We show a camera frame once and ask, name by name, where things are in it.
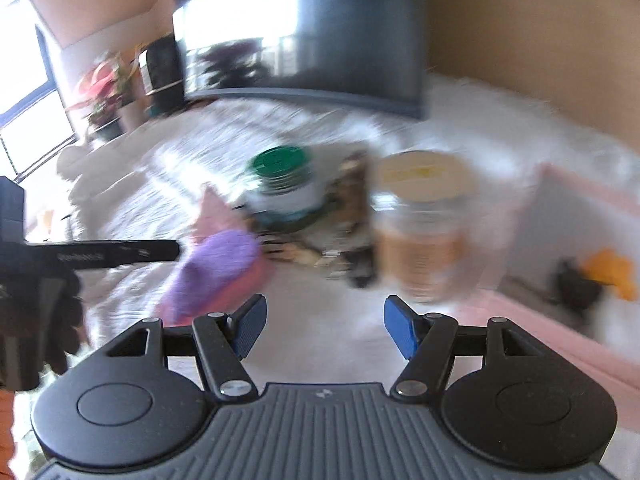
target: plant pot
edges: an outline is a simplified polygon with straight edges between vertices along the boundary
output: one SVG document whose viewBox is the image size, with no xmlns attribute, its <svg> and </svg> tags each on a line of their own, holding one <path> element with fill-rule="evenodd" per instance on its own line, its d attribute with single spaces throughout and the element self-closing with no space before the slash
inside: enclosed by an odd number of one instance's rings
<svg viewBox="0 0 640 480">
<path fill-rule="evenodd" d="M 115 118 L 114 120 L 106 123 L 104 126 L 100 126 L 100 128 L 96 128 L 94 130 L 94 136 L 106 142 L 109 142 L 110 140 L 121 136 L 123 133 L 124 132 L 122 131 L 122 127 L 120 126 L 119 118 Z"/>
<path fill-rule="evenodd" d="M 146 121 L 145 104 L 140 100 L 133 101 L 118 110 L 120 126 L 125 133 L 130 134 Z"/>
</svg>

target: green container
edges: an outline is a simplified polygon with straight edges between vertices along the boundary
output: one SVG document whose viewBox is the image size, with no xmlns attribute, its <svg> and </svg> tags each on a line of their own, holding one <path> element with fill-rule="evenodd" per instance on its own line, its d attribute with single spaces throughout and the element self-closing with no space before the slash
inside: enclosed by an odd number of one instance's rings
<svg viewBox="0 0 640 480">
<path fill-rule="evenodd" d="M 262 152 L 249 163 L 248 173 L 248 204 L 267 224 L 297 224 L 322 207 L 323 193 L 303 148 L 278 146 Z"/>
</svg>

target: jar lid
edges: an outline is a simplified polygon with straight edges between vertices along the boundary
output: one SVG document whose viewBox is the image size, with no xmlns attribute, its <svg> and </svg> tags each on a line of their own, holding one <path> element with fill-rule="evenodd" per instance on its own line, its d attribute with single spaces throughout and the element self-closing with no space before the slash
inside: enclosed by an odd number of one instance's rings
<svg viewBox="0 0 640 480">
<path fill-rule="evenodd" d="M 449 153 L 415 151 L 383 158 L 375 173 L 379 191 L 407 205 L 466 198 L 476 190 L 469 167 Z"/>
<path fill-rule="evenodd" d="M 305 150 L 297 146 L 278 146 L 262 152 L 250 164 L 254 173 L 274 178 L 296 171 L 308 163 Z"/>
</svg>

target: purple object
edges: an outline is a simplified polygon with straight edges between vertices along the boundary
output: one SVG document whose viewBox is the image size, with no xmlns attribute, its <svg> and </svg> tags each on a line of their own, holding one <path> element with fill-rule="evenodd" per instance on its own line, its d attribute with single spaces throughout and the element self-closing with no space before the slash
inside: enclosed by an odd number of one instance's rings
<svg viewBox="0 0 640 480">
<path fill-rule="evenodd" d="M 258 240 L 246 231 L 222 231 L 206 238 L 185 261 L 168 292 L 174 319 L 197 316 L 251 267 L 259 251 Z"/>
</svg>

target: metal screw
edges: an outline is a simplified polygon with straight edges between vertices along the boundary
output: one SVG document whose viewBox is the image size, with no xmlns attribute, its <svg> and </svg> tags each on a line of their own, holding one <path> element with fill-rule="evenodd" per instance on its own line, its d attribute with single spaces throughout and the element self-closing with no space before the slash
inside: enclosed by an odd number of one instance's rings
<svg viewBox="0 0 640 480">
<path fill-rule="evenodd" d="M 251 391 L 251 384 L 247 381 L 233 380 L 222 383 L 220 393 L 229 397 L 242 397 Z"/>
<path fill-rule="evenodd" d="M 402 381 L 401 383 L 398 383 L 398 386 L 396 386 L 396 392 L 403 397 L 421 396 L 427 392 L 427 389 L 426 384 L 414 380 Z"/>
</svg>

